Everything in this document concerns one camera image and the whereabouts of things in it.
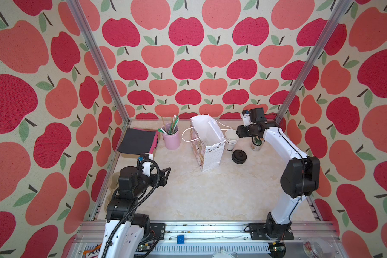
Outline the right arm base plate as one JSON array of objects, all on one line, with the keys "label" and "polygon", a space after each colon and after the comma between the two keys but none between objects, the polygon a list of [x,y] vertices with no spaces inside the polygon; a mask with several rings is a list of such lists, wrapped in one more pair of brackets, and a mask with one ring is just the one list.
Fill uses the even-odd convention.
[{"label": "right arm base plate", "polygon": [[250,223],[249,234],[252,240],[294,240],[291,224]]}]

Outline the white paper coffee cup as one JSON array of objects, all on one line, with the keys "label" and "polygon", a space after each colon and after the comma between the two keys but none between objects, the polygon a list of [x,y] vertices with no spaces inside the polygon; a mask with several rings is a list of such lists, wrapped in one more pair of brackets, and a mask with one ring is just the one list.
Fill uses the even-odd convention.
[{"label": "white paper coffee cup", "polygon": [[236,130],[234,129],[227,130],[225,132],[225,139],[226,139],[226,142],[225,142],[224,150],[226,150],[227,152],[233,151],[235,145],[239,141],[239,136],[237,135]]}]

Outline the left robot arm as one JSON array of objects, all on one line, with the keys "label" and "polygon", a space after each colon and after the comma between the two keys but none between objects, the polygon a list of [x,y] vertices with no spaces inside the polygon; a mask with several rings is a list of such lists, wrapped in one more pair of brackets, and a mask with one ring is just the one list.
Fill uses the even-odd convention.
[{"label": "left robot arm", "polygon": [[143,174],[146,165],[128,166],[119,173],[118,188],[114,191],[106,210],[104,238],[100,258],[132,258],[138,246],[150,234],[149,215],[136,210],[153,192],[167,184],[171,168],[157,170],[155,174]]}]

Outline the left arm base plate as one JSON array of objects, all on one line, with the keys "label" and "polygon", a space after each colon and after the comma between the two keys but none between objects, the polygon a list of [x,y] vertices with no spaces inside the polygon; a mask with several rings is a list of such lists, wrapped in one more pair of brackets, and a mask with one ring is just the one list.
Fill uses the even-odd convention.
[{"label": "left arm base plate", "polygon": [[165,223],[150,223],[149,229],[144,229],[143,240],[149,240],[159,237],[160,240],[164,239],[164,233],[166,230]]}]

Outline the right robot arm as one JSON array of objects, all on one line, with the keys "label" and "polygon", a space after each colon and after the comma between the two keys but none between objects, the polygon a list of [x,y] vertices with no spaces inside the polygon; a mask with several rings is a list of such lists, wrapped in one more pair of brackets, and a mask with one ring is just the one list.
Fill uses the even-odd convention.
[{"label": "right robot arm", "polygon": [[320,161],[300,150],[275,121],[268,121],[263,108],[244,110],[241,118],[244,124],[237,127],[238,137],[264,140],[287,163],[280,178],[283,194],[264,226],[265,235],[277,239],[291,229],[294,212],[319,188]]}]

